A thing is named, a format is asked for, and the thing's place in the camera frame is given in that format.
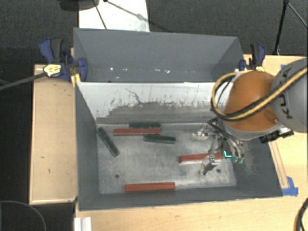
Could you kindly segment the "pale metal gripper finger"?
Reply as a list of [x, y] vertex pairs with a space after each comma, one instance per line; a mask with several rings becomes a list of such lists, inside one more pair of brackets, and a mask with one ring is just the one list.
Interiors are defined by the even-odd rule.
[[192, 134], [192, 139], [196, 141], [205, 141], [208, 139], [208, 126], [202, 125], [199, 130]]
[[201, 162], [200, 171], [199, 171], [200, 175], [206, 175], [207, 172], [214, 169], [218, 164], [219, 162], [217, 162], [214, 154], [210, 154], [209, 156], [206, 156]]

